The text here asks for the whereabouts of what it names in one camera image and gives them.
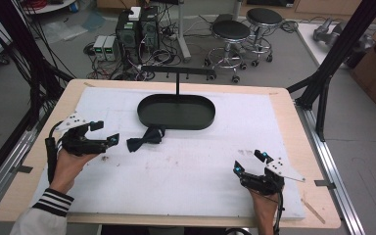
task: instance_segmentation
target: stool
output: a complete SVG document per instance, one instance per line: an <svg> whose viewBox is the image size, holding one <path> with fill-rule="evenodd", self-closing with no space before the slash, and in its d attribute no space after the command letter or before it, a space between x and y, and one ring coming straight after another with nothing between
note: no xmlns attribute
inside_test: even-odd
<svg viewBox="0 0 376 235"><path fill-rule="evenodd" d="M231 45L244 42L250 36L249 28L235 21L220 21L212 25L211 33L215 38L222 39L225 46L210 50L205 58L205 65L212 65L212 69L215 67L233 69L234 75L231 81L239 82L240 77L237 75L236 68L245 70L246 64L239 53L231 49ZM215 76L211 75L209 79L214 80Z"/></svg>
<svg viewBox="0 0 376 235"><path fill-rule="evenodd" d="M264 37L268 30L271 31L282 23L282 17L269 9L254 8L247 12L246 18L256 29L255 33L248 38L248 44L242 45L243 48L258 54L258 58L252 61L252 66L256 67L259 64L260 54L268 53L266 60L271 62L273 60L272 46Z"/></svg>

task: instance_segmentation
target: black oval tray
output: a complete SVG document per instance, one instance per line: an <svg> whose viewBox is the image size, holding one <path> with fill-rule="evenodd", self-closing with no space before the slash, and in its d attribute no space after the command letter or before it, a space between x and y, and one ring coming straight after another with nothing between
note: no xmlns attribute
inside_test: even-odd
<svg viewBox="0 0 376 235"><path fill-rule="evenodd" d="M164 125L166 129L199 130L212 124L215 106L203 96L155 94L139 103L137 114L148 127Z"/></svg>

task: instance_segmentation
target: round stool seat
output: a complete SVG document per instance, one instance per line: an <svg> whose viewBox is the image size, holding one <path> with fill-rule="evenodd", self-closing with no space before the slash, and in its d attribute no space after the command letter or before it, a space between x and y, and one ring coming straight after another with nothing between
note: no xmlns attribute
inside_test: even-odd
<svg viewBox="0 0 376 235"><path fill-rule="evenodd" d="M250 30L239 22L221 21L212 25L212 33L225 40L241 41L250 35Z"/></svg>
<svg viewBox="0 0 376 235"><path fill-rule="evenodd" d="M254 25L276 26L283 21L275 11L265 8L253 8L247 12L247 20Z"/></svg>

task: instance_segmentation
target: human hand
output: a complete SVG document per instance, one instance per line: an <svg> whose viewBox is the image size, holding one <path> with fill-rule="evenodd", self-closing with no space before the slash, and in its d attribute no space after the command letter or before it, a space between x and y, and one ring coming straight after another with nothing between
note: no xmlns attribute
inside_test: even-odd
<svg viewBox="0 0 376 235"><path fill-rule="evenodd" d="M90 160L94 159L95 154L83 155L78 157L69 154L65 149L60 150L58 154L56 172L54 179L50 184L50 188L60 193L67 194L72 188L75 178Z"/></svg>
<svg viewBox="0 0 376 235"><path fill-rule="evenodd" d="M272 235L273 219L277 211L277 193L263 196L258 191L252 189L249 189L249 192L253 199L253 208L258 223L258 234Z"/></svg>

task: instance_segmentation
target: striped sleeve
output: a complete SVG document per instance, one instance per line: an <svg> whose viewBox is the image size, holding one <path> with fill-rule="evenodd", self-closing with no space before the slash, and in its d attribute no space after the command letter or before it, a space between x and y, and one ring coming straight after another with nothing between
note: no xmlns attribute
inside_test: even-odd
<svg viewBox="0 0 376 235"><path fill-rule="evenodd" d="M47 188L38 202L32 206L46 212L66 217L74 198Z"/></svg>

